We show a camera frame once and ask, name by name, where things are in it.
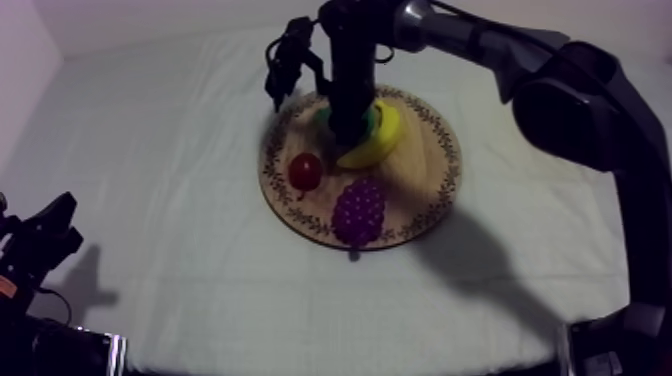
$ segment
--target purple grapes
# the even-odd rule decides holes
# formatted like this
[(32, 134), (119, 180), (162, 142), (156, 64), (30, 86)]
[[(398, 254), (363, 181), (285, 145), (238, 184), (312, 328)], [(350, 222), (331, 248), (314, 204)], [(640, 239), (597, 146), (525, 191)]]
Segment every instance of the purple grapes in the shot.
[(354, 249), (375, 241), (383, 231), (385, 193), (373, 178), (361, 178), (338, 197), (331, 227), (336, 238)]

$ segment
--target red apple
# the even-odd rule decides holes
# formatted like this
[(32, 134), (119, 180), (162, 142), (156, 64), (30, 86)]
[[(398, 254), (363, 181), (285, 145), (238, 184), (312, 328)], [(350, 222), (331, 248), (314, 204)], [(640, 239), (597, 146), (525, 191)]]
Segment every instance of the red apple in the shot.
[(289, 183), (302, 192), (312, 191), (320, 186), (322, 180), (322, 162), (314, 154), (301, 153), (289, 164)]

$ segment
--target white wall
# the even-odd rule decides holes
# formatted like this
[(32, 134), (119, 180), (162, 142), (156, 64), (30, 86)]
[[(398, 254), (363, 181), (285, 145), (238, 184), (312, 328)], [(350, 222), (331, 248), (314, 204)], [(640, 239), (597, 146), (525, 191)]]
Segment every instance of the white wall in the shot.
[[(282, 26), (326, 0), (35, 0), (64, 54), (206, 31)], [(504, 22), (607, 48), (672, 54), (672, 0), (445, 0)]]
[(32, 1), (0, 1), (0, 173), (62, 62)]

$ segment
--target floral border pattern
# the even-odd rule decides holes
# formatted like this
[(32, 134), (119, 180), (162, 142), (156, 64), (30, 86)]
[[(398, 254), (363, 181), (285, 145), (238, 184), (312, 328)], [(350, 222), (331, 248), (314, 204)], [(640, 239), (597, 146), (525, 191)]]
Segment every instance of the floral border pattern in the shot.
[[(433, 115), (435, 111), (428, 108), (419, 98), (389, 86), (378, 86), (376, 97), (403, 100), (421, 121), (431, 125), (432, 132), (437, 136), (439, 145), (450, 164), (448, 170), (444, 173), (441, 186), (437, 190), (438, 201), (436, 203), (429, 204), (424, 213), (414, 216), (410, 223), (402, 226), (401, 229), (388, 228), (383, 230), (380, 240), (384, 243), (390, 243), (397, 239), (409, 239), (423, 232), (427, 227), (437, 223), (448, 207), (452, 205), (452, 197), (457, 191), (457, 181), (460, 177), (460, 166), (457, 164), (459, 151), (456, 148), (455, 140), (443, 125), (441, 117)], [(330, 224), (324, 223), (319, 217), (306, 215), (301, 208), (290, 207), (294, 199), (290, 193), (291, 190), (287, 187), (283, 172), (278, 168), (279, 155), (287, 138), (286, 126), (292, 119), (298, 118), (305, 110), (323, 99), (316, 93), (311, 93), (298, 104), (288, 106), (280, 113), (266, 143), (262, 174), (268, 178), (269, 185), (275, 192), (277, 200), (282, 203), (283, 207), (287, 208), (286, 216), (288, 218), (297, 224), (307, 226), (308, 230), (312, 231), (314, 235), (327, 236), (331, 234)]]

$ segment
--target plastic fruit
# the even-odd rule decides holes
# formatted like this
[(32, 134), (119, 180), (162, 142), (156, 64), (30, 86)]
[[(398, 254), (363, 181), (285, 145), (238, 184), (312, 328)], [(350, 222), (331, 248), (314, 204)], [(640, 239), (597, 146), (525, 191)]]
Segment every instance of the plastic fruit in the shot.
[(322, 162), (314, 154), (301, 153), (292, 159), (289, 164), (289, 183), (301, 191), (299, 200), (306, 192), (320, 186), (322, 180)]
[(383, 232), (385, 194), (372, 178), (356, 180), (338, 197), (331, 217), (334, 235), (357, 250)]
[(339, 158), (338, 166), (349, 169), (373, 166), (382, 162), (399, 143), (403, 130), (399, 112), (380, 100), (375, 106), (380, 110), (380, 125), (373, 129), (366, 141)]

